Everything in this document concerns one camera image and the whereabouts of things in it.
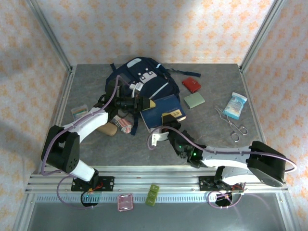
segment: orange floral wallpaper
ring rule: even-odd
[[[274,0],[38,2],[72,65],[136,55],[240,64]]]
[[[295,161],[285,176],[303,230],[308,227],[308,4],[290,0],[245,77],[267,143]]]
[[[65,76],[25,0],[0,4],[0,230],[13,228]]]

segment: red wallet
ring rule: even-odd
[[[193,79],[192,77],[188,77],[184,81],[182,81],[182,84],[184,84],[185,87],[191,92],[195,93],[201,88],[200,83],[198,83],[197,80]]]

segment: backpack strap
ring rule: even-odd
[[[138,124],[139,124],[139,113],[134,114],[133,117],[134,117],[134,125],[131,129],[131,132],[130,132],[130,134],[132,136],[136,135],[136,132],[137,132],[137,128],[138,128]]]
[[[173,68],[167,69],[167,71],[178,72],[178,73],[181,73],[181,74],[186,75],[186,76],[195,76],[195,77],[199,77],[199,78],[201,77],[201,74],[200,73],[196,73],[196,72],[179,71],[179,70],[174,70]]]
[[[115,64],[110,64],[112,71],[116,71]]]

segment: blue package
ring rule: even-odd
[[[246,101],[247,98],[245,96],[233,92],[232,98],[230,99],[226,108],[223,110],[223,113],[233,119],[239,119]]]

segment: blue book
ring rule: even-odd
[[[142,119],[148,130],[159,127],[163,124],[162,115],[171,114],[178,121],[186,118],[179,100],[175,95],[169,95],[164,98],[154,100],[156,106],[151,109],[140,112]]]

